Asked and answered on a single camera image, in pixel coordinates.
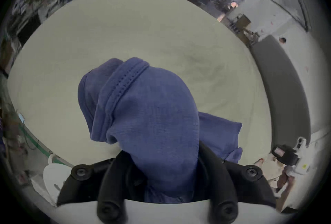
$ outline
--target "cable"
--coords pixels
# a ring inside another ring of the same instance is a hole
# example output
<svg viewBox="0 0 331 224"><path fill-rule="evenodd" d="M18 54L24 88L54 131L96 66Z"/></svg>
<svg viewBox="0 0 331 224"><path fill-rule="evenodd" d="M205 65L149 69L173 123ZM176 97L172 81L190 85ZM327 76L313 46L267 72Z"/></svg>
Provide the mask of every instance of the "cable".
<svg viewBox="0 0 331 224"><path fill-rule="evenodd" d="M29 146L29 144L27 143L27 136L26 136L26 132L25 132L25 130L23 131L23 134L24 134L24 138L25 138L25 143L27 144L27 146L29 147L29 149L30 149L31 151L36 150L36 149L38 148L38 145L39 145L39 140L37 141L37 145L36 145L36 147L33 149L33 148L31 148L31 147Z"/></svg>
<svg viewBox="0 0 331 224"><path fill-rule="evenodd" d="M31 148L31 147L29 146L29 144L27 143L27 136L25 135L25 133L24 133L24 138L25 138L25 142L26 142L27 146L29 147L29 149L30 149L31 151L34 151L35 149L38 148L39 140L37 141L37 145L36 145L36 147L33 149L33 148Z"/></svg>

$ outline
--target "white table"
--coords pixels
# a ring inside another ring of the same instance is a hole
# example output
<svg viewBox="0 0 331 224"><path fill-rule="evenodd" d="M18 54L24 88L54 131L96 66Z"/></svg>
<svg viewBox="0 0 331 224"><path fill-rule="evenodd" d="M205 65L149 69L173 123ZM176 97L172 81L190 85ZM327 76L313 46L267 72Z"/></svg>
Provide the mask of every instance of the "white table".
<svg viewBox="0 0 331 224"><path fill-rule="evenodd" d="M112 57L135 56L180 76L199 111L243 123L241 164L270 151L269 106L249 50L186 0L73 0L26 42L9 74L9 94L44 145L73 165L92 164L119 147L90 140L78 83Z"/></svg>

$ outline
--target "screw head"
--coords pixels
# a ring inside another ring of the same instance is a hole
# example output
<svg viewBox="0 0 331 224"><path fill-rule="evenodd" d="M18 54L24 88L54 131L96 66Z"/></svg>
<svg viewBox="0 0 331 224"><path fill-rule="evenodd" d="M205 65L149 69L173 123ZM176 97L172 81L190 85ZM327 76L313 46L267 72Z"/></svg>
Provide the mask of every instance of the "screw head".
<svg viewBox="0 0 331 224"><path fill-rule="evenodd" d="M79 169L77 170L77 175L78 175L78 176L84 176L86 173L87 173L87 171L86 171L85 168L79 168Z"/></svg>
<svg viewBox="0 0 331 224"><path fill-rule="evenodd" d="M254 168L249 168L246 172L250 177L255 177L258 174Z"/></svg>

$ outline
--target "blue cloth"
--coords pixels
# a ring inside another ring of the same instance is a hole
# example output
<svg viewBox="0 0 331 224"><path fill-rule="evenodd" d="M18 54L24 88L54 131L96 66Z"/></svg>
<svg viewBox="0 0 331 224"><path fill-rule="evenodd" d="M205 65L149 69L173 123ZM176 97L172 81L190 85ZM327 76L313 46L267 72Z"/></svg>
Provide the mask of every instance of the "blue cloth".
<svg viewBox="0 0 331 224"><path fill-rule="evenodd" d="M242 153L241 123L199 113L176 74L139 58L113 58L87 73L78 102L91 139L118 141L146 175L146 202L191 201L199 138L223 159L238 162Z"/></svg>

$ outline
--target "blue fabric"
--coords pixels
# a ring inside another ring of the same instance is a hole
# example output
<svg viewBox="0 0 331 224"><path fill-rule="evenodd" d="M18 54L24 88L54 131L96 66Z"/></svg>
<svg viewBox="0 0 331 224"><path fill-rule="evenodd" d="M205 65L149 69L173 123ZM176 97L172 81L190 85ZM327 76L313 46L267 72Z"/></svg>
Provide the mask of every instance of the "blue fabric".
<svg viewBox="0 0 331 224"><path fill-rule="evenodd" d="M220 158L238 162L242 153L240 123L199 113L176 74L139 58L113 58L87 73L78 102L91 139L118 141L146 175L146 202L191 201L199 138Z"/></svg>

